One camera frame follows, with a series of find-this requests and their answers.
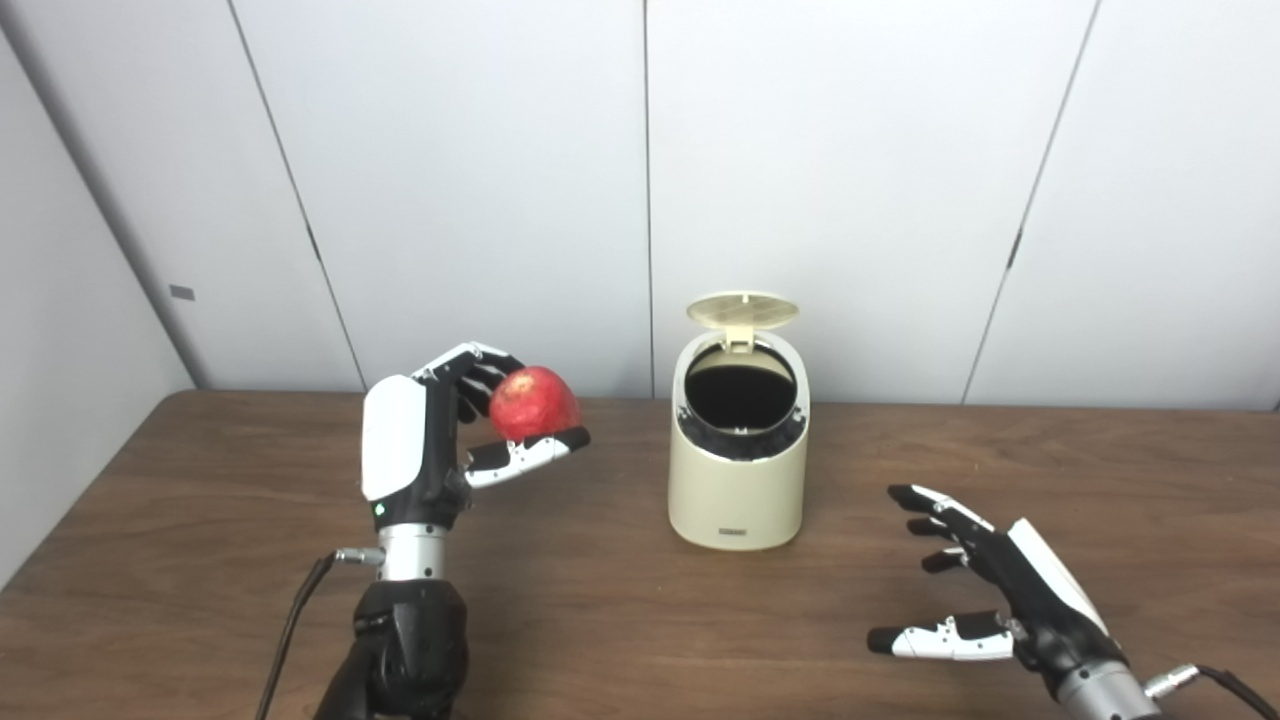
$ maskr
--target open lid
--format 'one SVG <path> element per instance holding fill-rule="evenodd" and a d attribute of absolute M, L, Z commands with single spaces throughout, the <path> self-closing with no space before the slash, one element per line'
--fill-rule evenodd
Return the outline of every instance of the open lid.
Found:
<path fill-rule="evenodd" d="M 724 331 L 724 350 L 751 352 L 755 331 L 785 325 L 800 311 L 794 302 L 768 292 L 717 292 L 695 300 L 689 318 Z"/>

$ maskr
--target cable connector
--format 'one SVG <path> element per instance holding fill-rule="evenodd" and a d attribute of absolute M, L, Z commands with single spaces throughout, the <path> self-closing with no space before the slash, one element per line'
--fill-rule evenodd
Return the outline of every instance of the cable connector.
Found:
<path fill-rule="evenodd" d="M 333 559 L 344 565 L 381 565 L 387 553 L 379 547 L 339 547 Z"/>
<path fill-rule="evenodd" d="M 1174 694 L 1174 691 L 1185 688 L 1201 676 L 1199 667 L 1194 665 L 1179 665 L 1164 675 L 1156 675 L 1142 685 L 1142 692 L 1151 700 L 1160 700 Z"/>

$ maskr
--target black cable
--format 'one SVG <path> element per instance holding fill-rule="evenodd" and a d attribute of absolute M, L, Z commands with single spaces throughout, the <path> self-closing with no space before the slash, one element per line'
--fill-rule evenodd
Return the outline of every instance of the black cable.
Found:
<path fill-rule="evenodd" d="M 284 620 L 284 632 L 280 634 L 280 643 L 275 647 L 275 660 L 271 662 L 271 671 L 266 676 L 266 688 L 262 689 L 262 700 L 257 703 L 256 720 L 266 720 L 266 712 L 271 707 L 271 697 L 275 694 L 275 684 L 280 682 L 280 670 L 284 669 L 284 656 L 289 653 L 289 639 L 293 638 L 293 628 L 298 624 L 298 616 L 302 615 L 302 606 L 307 603 L 311 593 L 320 585 L 320 580 L 333 568 L 335 559 L 335 553 L 330 552 L 316 560 L 316 564 L 311 566 L 311 573 L 307 574 L 307 579 L 302 580 L 298 594 L 293 596 L 293 607 L 289 609 L 289 616 Z"/>
<path fill-rule="evenodd" d="M 1257 710 L 1258 715 L 1266 717 L 1267 720 L 1280 720 L 1275 708 L 1267 705 L 1267 701 L 1262 700 L 1262 696 L 1256 693 L 1249 685 L 1245 685 L 1244 680 L 1236 678 L 1230 671 L 1215 670 L 1203 665 L 1197 665 L 1196 669 L 1201 671 L 1201 675 L 1211 678 L 1215 683 L 1222 685 L 1228 691 L 1231 691 L 1235 697 L 1243 700 L 1253 710 Z"/>

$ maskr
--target trash can lid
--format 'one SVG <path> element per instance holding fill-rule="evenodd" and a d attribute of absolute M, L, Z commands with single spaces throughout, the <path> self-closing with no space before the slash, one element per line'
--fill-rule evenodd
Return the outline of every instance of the trash can lid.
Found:
<path fill-rule="evenodd" d="M 695 300 L 689 318 L 708 328 L 750 332 L 785 325 L 799 311 L 794 302 L 769 292 L 717 292 Z"/>

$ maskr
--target silver cylinder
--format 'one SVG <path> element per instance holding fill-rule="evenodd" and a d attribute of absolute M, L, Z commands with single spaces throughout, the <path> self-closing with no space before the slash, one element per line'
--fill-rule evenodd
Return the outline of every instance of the silver cylinder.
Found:
<path fill-rule="evenodd" d="M 1057 688 L 1057 702 L 1074 720 L 1133 720 L 1160 712 L 1129 667 L 1114 660 L 1068 675 Z"/>
<path fill-rule="evenodd" d="M 1178 688 L 1185 688 L 1199 678 L 1199 667 L 1194 665 L 1179 665 L 1164 675 L 1147 680 L 1142 687 L 1151 700 L 1160 700 L 1172 694 Z"/>
<path fill-rule="evenodd" d="M 439 580 L 444 578 L 444 538 L 439 525 L 404 523 L 383 528 L 378 541 L 387 559 L 379 580 Z"/>
<path fill-rule="evenodd" d="M 346 565 L 381 565 L 387 555 L 376 547 L 339 547 L 333 559 Z"/>

